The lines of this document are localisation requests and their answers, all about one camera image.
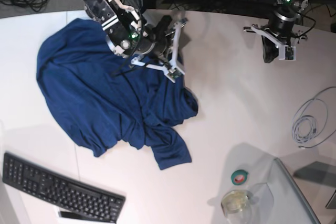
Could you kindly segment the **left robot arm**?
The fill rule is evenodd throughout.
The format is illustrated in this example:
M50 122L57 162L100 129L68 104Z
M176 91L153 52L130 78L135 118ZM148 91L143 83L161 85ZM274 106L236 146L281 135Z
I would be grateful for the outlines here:
M307 31L294 32L296 21L303 18L302 12L308 0L276 0L277 8L271 13L268 24L262 26L263 59L271 63L280 60L296 60L296 45L307 40Z

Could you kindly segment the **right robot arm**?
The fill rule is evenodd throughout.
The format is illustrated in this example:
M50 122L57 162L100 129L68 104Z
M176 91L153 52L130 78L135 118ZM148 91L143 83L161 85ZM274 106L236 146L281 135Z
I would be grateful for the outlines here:
M82 0L87 15L100 23L107 34L107 44L117 56L129 58L134 54L153 53L167 57L170 44L166 31L172 22L165 15L156 26L147 23L139 7L123 0Z

